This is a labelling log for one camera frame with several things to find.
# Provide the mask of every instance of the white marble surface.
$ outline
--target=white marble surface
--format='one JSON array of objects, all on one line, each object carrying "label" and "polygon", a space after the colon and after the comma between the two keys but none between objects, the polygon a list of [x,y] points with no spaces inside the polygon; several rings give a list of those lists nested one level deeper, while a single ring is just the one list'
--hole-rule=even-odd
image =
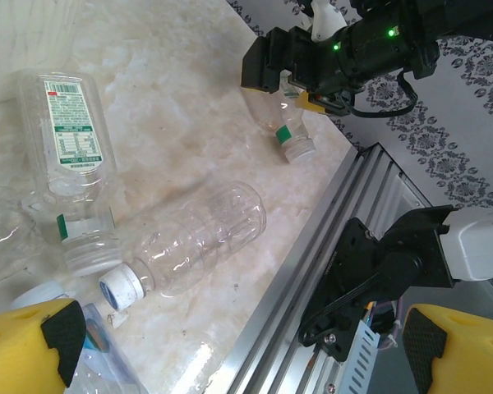
[{"label": "white marble surface", "polygon": [[[96,0],[85,6],[67,65],[90,73],[99,86],[122,180],[112,203],[122,236],[137,229],[142,209],[216,179],[245,181],[267,209],[267,228],[257,241],[184,295],[149,295],[114,330],[152,393],[203,391],[349,147],[326,117],[306,114],[317,155],[296,167],[286,163],[237,87],[254,38],[224,0]],[[26,192],[30,170],[22,140],[15,103],[0,103],[0,185]],[[43,219],[40,225],[52,246],[0,283],[0,308],[55,277],[79,300],[95,301],[103,316],[111,313],[97,276],[67,275],[56,225]]]}]

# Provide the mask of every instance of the barcode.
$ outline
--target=barcode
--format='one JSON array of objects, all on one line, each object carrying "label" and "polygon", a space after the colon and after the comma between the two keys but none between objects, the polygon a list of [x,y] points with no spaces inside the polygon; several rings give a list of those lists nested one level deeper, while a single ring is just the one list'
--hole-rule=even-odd
[{"label": "barcode", "polygon": [[87,164],[72,164],[71,168],[81,168],[81,167],[93,167],[94,163],[87,163]]},{"label": "barcode", "polygon": [[79,93],[79,88],[76,85],[60,85],[60,84],[52,84],[48,83],[49,90],[52,92],[59,93]]}]

